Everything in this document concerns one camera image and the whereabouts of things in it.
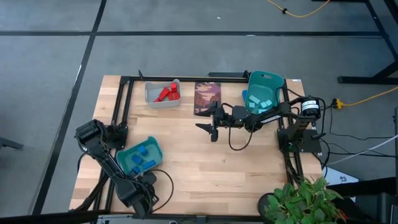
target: yellow cable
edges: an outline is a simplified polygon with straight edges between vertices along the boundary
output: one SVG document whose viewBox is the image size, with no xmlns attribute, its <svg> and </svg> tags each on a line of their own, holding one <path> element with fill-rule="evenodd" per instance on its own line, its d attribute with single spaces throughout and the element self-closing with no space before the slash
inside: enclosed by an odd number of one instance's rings
<svg viewBox="0 0 398 224">
<path fill-rule="evenodd" d="M 267 0 L 267 2 L 269 2 L 269 3 L 273 4 L 274 6 L 278 7 L 281 11 L 284 10 L 282 7 L 278 6 L 276 3 L 274 3 L 274 2 L 271 1 L 271 0 Z M 296 16 L 295 14 L 291 14 L 291 13 L 288 12 L 287 10 L 286 10 L 285 13 L 288 14 L 288 15 L 290 15 L 290 16 L 296 17 L 296 18 L 304 18 L 304 17 L 311 16 L 312 14 L 316 13 L 318 10 L 320 10 L 320 9 L 323 8 L 326 4 L 328 4 L 328 2 L 330 2 L 330 0 L 327 0 L 327 1 L 326 1 L 325 3 L 323 3 L 323 5 L 321 5 L 318 9 L 316 9 L 316 10 L 314 10 L 314 11 L 312 11 L 312 12 L 306 14 L 306 15 Z"/>
<path fill-rule="evenodd" d="M 392 92 L 392 91 L 394 91 L 394 90 L 398 90 L 398 86 L 395 87 L 395 88 L 393 88 L 393 89 L 391 89 L 391 90 L 385 91 L 384 93 L 379 93 L 379 94 L 377 94 L 377 95 L 374 95 L 374 96 L 371 96 L 371 97 L 369 97 L 369 98 L 366 98 L 365 100 L 361 100 L 361 101 L 359 101 L 359 102 L 350 103 L 350 104 L 345 104 L 345 103 L 341 102 L 341 105 L 342 105 L 342 106 L 355 106 L 355 105 L 358 105 L 358 104 L 360 104 L 360 103 L 366 102 L 366 101 L 368 101 L 368 100 L 374 99 L 374 98 L 376 98 L 376 97 L 382 96 L 382 95 L 384 95 L 384 94 L 390 93 L 390 92 Z"/>
</svg>

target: red block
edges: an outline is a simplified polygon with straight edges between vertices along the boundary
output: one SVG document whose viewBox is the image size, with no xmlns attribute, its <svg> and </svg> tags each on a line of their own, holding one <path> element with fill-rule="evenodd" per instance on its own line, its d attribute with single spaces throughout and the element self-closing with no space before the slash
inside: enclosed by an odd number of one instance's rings
<svg viewBox="0 0 398 224">
<path fill-rule="evenodd" d="M 179 93 L 173 93 L 173 99 L 174 100 L 178 100 L 180 98 L 180 94 Z"/>
<path fill-rule="evenodd" d="M 163 101 L 164 98 L 169 94 L 170 90 L 168 88 L 164 88 L 162 92 L 159 94 L 159 100 Z"/>
<path fill-rule="evenodd" d="M 167 95 L 169 97 L 169 100 L 173 100 L 173 93 L 169 92 L 169 94 Z"/>
<path fill-rule="evenodd" d="M 177 92 L 177 84 L 176 83 L 172 83 L 171 87 L 172 87 L 172 93 L 176 93 Z"/>
</svg>

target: teal bin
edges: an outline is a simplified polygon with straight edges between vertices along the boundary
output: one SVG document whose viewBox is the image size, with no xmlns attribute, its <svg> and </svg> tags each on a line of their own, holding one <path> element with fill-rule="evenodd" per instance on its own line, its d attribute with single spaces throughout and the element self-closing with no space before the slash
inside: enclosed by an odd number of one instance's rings
<svg viewBox="0 0 398 224">
<path fill-rule="evenodd" d="M 116 161 L 126 175 L 139 175 L 162 163 L 163 154 L 156 139 L 147 140 L 116 154 Z"/>
<path fill-rule="evenodd" d="M 250 74 L 248 93 L 244 106 L 253 114 L 265 112 L 277 106 L 279 99 L 279 91 L 275 91 L 284 84 L 284 79 L 276 74 L 263 71 L 255 71 Z"/>
</svg>

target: gray bin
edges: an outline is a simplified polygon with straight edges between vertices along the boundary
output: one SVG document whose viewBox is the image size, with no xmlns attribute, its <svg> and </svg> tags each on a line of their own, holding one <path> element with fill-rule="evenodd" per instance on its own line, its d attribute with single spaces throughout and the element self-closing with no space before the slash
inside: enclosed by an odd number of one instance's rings
<svg viewBox="0 0 398 224">
<path fill-rule="evenodd" d="M 171 90 L 171 84 L 177 84 L 177 91 L 180 93 L 180 98 L 178 100 L 169 100 L 166 96 L 163 101 L 154 103 L 159 97 L 159 94 L 162 92 L 164 88 L 169 88 Z M 178 79 L 173 80 L 172 82 L 164 82 L 164 83 L 145 83 L 145 102 L 148 104 L 150 108 L 167 108 L 172 106 L 178 106 L 181 100 L 181 91 L 180 91 L 180 81 Z"/>
</svg>

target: wooden tabletop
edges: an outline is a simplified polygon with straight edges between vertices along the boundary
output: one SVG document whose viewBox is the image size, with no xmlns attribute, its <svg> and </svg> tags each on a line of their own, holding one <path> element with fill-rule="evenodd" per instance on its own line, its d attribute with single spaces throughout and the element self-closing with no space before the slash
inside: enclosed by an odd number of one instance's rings
<svg viewBox="0 0 398 224">
<path fill-rule="evenodd" d="M 106 75 L 93 118 L 110 124 L 118 93 L 120 76 Z M 304 95 L 300 80 L 286 80 L 288 88 Z M 153 136 L 158 141 L 164 160 L 157 168 L 167 171 L 174 180 L 175 190 L 170 202 L 156 213 L 190 215 L 258 215 L 256 204 L 261 195 L 283 187 L 287 182 L 285 164 L 279 151 L 276 130 L 278 122 L 265 124 L 255 132 L 247 148 L 233 151 L 228 146 L 228 130 L 219 128 L 217 142 L 195 126 L 211 123 L 211 118 L 193 115 L 194 82 L 181 82 L 181 105 L 174 108 L 150 109 L 144 99 L 145 82 L 134 82 L 128 116 L 129 134 L 126 149 Z M 242 91 L 247 83 L 222 83 L 221 100 L 231 105 L 243 105 Z M 124 97 L 119 110 L 123 112 Z M 249 133 L 232 129 L 231 143 L 245 145 Z M 319 161 L 311 154 L 301 153 L 305 176 L 314 179 L 322 175 Z M 101 167 L 89 156 L 80 165 L 70 208 L 76 208 L 98 183 Z M 170 195 L 169 179 L 155 172 L 154 184 L 162 205 Z M 108 186 L 103 190 L 100 208 L 104 208 Z M 134 212 L 113 195 L 112 212 Z"/>
</svg>

